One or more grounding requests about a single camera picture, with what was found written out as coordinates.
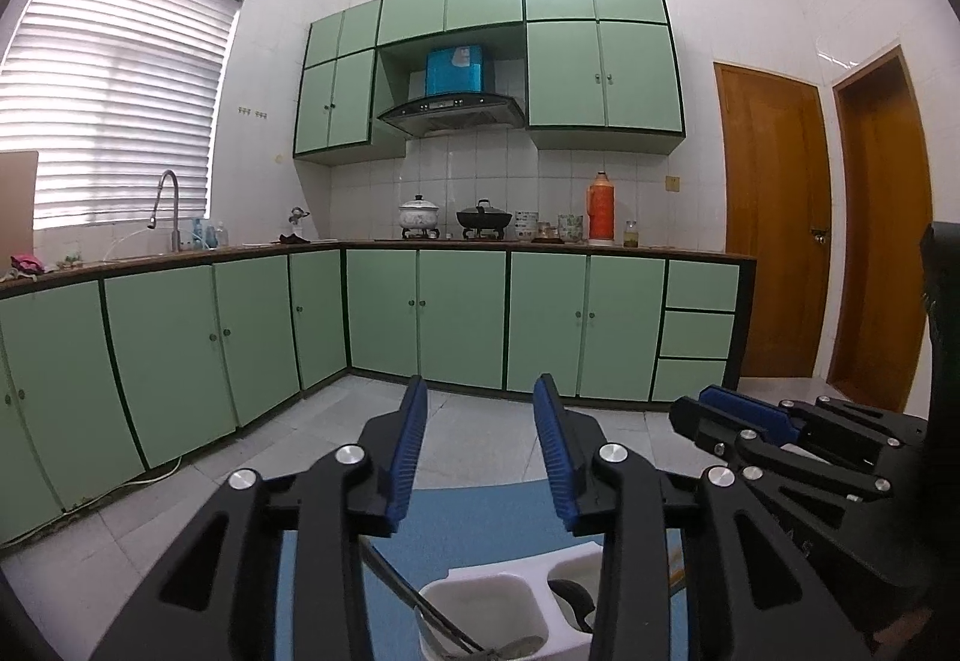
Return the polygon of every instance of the window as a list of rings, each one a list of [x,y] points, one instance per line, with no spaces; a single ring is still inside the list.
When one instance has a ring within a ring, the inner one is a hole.
[[[164,169],[207,217],[240,0],[30,0],[0,67],[0,151],[35,149],[34,227],[145,220]],[[160,210],[173,212],[164,188]]]

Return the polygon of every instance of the orange thermos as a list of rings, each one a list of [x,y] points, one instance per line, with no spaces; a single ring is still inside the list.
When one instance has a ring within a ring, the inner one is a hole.
[[[600,171],[587,188],[589,242],[613,244],[613,183]]]

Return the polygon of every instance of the blue box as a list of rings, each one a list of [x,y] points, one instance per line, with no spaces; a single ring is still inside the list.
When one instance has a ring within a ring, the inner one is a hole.
[[[434,49],[426,56],[426,94],[483,92],[483,65],[481,46]]]

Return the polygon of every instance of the doorway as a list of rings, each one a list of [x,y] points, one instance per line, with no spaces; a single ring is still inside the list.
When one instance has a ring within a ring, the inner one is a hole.
[[[811,377],[830,257],[827,133],[817,88],[715,64],[727,252],[757,258],[744,377]]]
[[[923,341],[920,237],[932,218],[920,110],[899,47],[834,94],[847,182],[847,258],[827,381],[852,401],[902,411]]]

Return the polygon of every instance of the black pot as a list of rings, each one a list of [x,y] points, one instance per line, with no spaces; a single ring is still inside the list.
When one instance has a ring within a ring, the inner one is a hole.
[[[504,212],[502,209],[493,209],[487,198],[481,198],[476,206],[457,212],[457,221],[472,231],[498,231],[502,232],[514,218],[510,212]]]

